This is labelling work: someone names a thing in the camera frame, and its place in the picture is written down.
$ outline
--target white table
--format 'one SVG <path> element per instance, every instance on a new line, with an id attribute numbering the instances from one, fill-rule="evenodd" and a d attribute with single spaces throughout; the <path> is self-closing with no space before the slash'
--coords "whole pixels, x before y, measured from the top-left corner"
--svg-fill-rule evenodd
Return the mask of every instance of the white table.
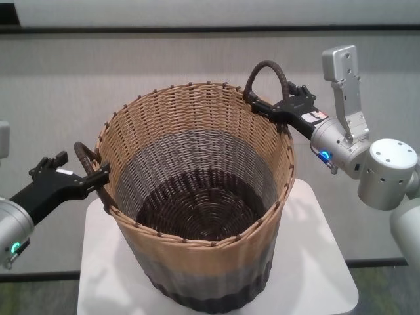
<path id="1" fill-rule="evenodd" d="M 124 268 L 116 268 L 116 262 Z M 358 291 L 311 187 L 297 179 L 283 210 L 266 289 L 229 314 L 346 314 Z M 99 199 L 87 208 L 78 315 L 195 312 L 149 282 Z"/>

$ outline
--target gray carpet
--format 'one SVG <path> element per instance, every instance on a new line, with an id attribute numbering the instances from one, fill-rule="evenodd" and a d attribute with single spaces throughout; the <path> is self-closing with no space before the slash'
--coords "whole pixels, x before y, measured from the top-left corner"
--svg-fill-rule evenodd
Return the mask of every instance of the gray carpet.
<path id="1" fill-rule="evenodd" d="M 420 314 L 420 275 L 412 269 L 355 268 L 350 271 L 359 290 L 359 303 L 351 315 Z M 0 283 L 0 314 L 74 315 L 78 287 L 77 280 Z"/>

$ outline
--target blue led light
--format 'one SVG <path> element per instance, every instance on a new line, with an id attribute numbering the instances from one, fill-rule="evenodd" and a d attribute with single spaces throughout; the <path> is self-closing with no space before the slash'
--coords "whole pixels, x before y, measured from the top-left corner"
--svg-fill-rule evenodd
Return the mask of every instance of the blue led light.
<path id="1" fill-rule="evenodd" d="M 321 151 L 321 155 L 324 156 L 326 159 L 329 159 L 329 153 L 327 151 Z"/>
<path id="2" fill-rule="evenodd" d="M 18 250 L 19 246 L 20 246 L 20 243 L 18 241 L 13 244 L 12 249 L 11 249 L 12 254 L 14 254 L 14 252 Z"/>

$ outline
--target cylindrical motor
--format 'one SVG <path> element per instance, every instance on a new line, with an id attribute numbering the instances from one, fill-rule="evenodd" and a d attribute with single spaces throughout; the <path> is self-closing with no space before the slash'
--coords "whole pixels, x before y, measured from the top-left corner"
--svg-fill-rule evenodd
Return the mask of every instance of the cylindrical motor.
<path id="1" fill-rule="evenodd" d="M 413 148 L 404 142 L 394 139 L 375 141 L 366 154 L 358 188 L 359 198 L 376 209 L 398 207 L 417 159 Z"/>
<path id="2" fill-rule="evenodd" d="M 0 264 L 16 255 L 18 248 L 33 232 L 33 221 L 18 204 L 0 199 Z"/>
<path id="3" fill-rule="evenodd" d="M 347 142 L 338 119 L 330 117 L 317 126 L 310 143 L 352 179 L 360 178 L 361 165 L 370 145 L 368 139 Z"/>

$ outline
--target brown leather handle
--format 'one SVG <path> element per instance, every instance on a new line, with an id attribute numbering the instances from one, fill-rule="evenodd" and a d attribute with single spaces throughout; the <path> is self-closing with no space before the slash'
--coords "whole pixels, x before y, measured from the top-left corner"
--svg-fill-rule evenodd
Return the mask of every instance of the brown leather handle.
<path id="1" fill-rule="evenodd" d="M 97 161 L 98 163 L 100 163 L 100 155 L 92 152 L 86 145 L 84 145 L 81 142 L 76 142 L 74 144 L 74 152 L 76 153 L 76 156 L 82 164 L 83 168 L 85 169 L 86 173 L 88 175 L 93 174 L 95 170 L 92 167 L 92 161 Z M 109 193 L 107 193 L 103 186 L 97 187 L 96 192 L 98 193 L 99 198 L 104 204 L 105 212 L 107 212 L 107 214 L 110 214 L 110 207 L 117 207 L 117 203 L 109 195 Z"/>
<path id="2" fill-rule="evenodd" d="M 264 60 L 258 63 L 252 70 L 251 74 L 249 75 L 247 84 L 245 85 L 245 89 L 243 90 L 243 99 L 248 103 L 251 104 L 253 101 L 258 99 L 259 97 L 252 91 L 252 84 L 254 83 L 255 77 L 257 74 L 265 67 L 272 68 L 273 71 L 276 73 L 278 79 L 280 80 L 280 85 L 282 87 L 282 94 L 283 99 L 287 100 L 289 98 L 289 83 L 287 82 L 286 76 L 284 75 L 283 70 L 280 66 L 271 60 Z"/>

